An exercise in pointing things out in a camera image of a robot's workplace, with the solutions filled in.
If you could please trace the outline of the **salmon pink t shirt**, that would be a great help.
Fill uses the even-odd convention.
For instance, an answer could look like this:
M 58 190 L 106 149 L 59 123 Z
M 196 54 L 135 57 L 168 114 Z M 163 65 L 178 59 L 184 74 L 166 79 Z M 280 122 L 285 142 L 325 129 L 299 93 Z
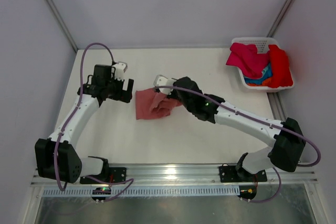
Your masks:
M 182 103 L 177 99 L 168 98 L 154 89 L 135 92 L 135 110 L 137 120 L 155 120 L 169 116 L 172 110 Z

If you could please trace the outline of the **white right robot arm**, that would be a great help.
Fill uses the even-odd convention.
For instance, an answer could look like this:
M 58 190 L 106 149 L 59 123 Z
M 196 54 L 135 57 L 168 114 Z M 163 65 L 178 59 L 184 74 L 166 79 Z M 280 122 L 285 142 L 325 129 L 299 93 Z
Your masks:
M 258 172 L 278 168 L 293 173 L 299 163 L 305 142 L 299 138 L 298 122 L 262 119 L 240 111 L 223 98 L 204 94 L 195 81 L 183 77 L 173 81 L 172 96 L 201 121 L 233 127 L 251 135 L 267 146 L 253 153 L 244 153 L 235 166 L 235 174 L 243 182 L 251 181 Z

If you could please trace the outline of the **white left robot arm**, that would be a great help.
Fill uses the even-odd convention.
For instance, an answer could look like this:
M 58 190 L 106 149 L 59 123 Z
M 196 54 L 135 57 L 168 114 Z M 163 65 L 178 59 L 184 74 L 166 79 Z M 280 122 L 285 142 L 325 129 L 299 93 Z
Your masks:
M 81 158 L 76 146 L 88 121 L 105 100 L 131 101 L 134 81 L 129 79 L 127 89 L 123 88 L 127 68 L 125 62 L 110 66 L 95 65 L 93 74 L 78 89 L 77 98 L 66 119 L 47 139 L 40 138 L 35 144 L 40 177 L 65 183 L 77 180 L 83 184 L 94 180 L 99 183 L 110 181 L 108 160 L 96 156 Z

